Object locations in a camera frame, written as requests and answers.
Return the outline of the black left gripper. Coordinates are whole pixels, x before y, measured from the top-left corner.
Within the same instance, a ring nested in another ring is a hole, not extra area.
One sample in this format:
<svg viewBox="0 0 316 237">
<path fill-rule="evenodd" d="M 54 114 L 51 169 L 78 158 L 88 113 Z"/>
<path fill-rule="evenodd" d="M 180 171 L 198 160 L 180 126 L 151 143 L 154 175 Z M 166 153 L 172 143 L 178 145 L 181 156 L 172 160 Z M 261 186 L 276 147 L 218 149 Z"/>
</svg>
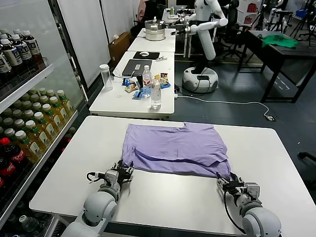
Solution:
<svg viewBox="0 0 316 237">
<path fill-rule="evenodd" d="M 133 165 L 124 168 L 122 165 L 122 160 L 119 160 L 114 164 L 113 170 L 118 172 L 119 184 L 131 182 L 131 176 L 134 171 Z"/>
</svg>

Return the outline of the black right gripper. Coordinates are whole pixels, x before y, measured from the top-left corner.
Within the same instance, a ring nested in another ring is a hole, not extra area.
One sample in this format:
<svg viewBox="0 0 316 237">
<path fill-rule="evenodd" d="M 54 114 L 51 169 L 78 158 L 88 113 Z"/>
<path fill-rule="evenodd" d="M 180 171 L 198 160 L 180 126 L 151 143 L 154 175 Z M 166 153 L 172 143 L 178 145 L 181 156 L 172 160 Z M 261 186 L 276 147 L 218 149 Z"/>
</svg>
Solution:
<svg viewBox="0 0 316 237">
<path fill-rule="evenodd" d="M 244 188 L 244 181 L 236 174 L 232 174 L 232 182 L 228 182 L 224 178 L 217 178 L 217 185 L 225 193 L 229 193 L 233 196 L 240 196 L 242 194 L 242 188 Z"/>
</svg>

